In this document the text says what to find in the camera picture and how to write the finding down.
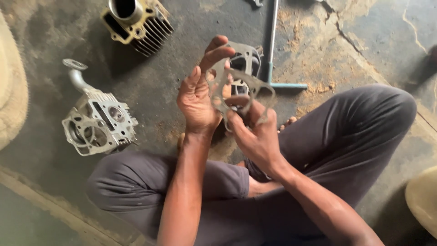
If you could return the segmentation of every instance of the forearm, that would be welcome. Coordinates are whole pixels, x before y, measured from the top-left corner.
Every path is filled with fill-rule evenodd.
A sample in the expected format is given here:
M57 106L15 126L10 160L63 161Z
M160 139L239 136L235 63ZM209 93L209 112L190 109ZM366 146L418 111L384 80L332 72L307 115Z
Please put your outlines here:
M335 245L383 245L376 233L345 201L306 177L281 158L275 179Z
M164 202L157 245L194 244L200 220L203 176L210 145L209 134L186 133Z

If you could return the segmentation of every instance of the gray pants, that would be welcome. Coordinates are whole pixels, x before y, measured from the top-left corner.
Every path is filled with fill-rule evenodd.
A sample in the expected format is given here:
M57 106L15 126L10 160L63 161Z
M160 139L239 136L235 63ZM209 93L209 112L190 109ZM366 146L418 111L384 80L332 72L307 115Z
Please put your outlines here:
M374 84L333 96L279 133L282 155L297 170L355 207L388 164L416 116L410 94ZM125 151L103 158L87 183L99 208L156 238L176 157ZM195 245L257 246L323 237L284 188L247 198L246 167L207 161Z

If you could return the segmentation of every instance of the man's left hand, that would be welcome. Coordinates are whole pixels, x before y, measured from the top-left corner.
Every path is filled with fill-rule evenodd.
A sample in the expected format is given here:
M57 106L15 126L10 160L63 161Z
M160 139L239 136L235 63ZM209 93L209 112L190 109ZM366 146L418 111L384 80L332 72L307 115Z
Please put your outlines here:
M180 85L177 105L185 115L186 132L212 135L222 120L220 112L211 104L205 74L218 61L235 54L233 48L223 46L227 42L228 38L222 35L213 38L199 66Z

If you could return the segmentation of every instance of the dirty floor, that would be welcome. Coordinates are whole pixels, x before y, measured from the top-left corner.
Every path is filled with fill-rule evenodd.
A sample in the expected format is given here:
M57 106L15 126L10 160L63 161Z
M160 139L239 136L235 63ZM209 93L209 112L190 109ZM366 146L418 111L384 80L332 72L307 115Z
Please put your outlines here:
M269 49L273 1L264 0L264 6L256 8L252 0L163 0L175 32L148 59L111 40L99 19L105 4L0 0L30 91L24 128L0 151L0 194L8 197L0 216L17 218L16 226L0 230L10 242L26 234L34 237L28 242L42 239L33 245L142 244L138 232L98 210L84 194L85 181L103 155L81 157L65 140L61 120L80 94L62 59L88 65L85 81L130 106L139 122L139 145L129 148L173 155L184 130L175 103L179 80L201 59L211 38L223 34L234 42L262 45L266 53ZM364 84L388 84L416 98L415 123L357 208L388 246L437 244L411 215L404 198L406 182L437 163L437 76L427 64L427 52L437 43L436 6L437 0L280 1L273 80L307 83L309 88L277 91L279 124ZM209 156L230 163L243 158L236 143L223 134L217 135ZM34 223L26 223L29 218ZM3 228L5 220L0 221Z

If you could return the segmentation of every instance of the beige cloth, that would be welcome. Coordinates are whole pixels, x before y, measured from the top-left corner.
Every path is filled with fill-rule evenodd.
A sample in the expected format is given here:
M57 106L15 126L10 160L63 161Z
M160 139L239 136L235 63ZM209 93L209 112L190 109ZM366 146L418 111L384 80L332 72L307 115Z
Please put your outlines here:
M437 238L437 166L423 171L408 182L405 199L419 223Z
M23 127L28 101L28 85L20 53L0 12L0 150Z

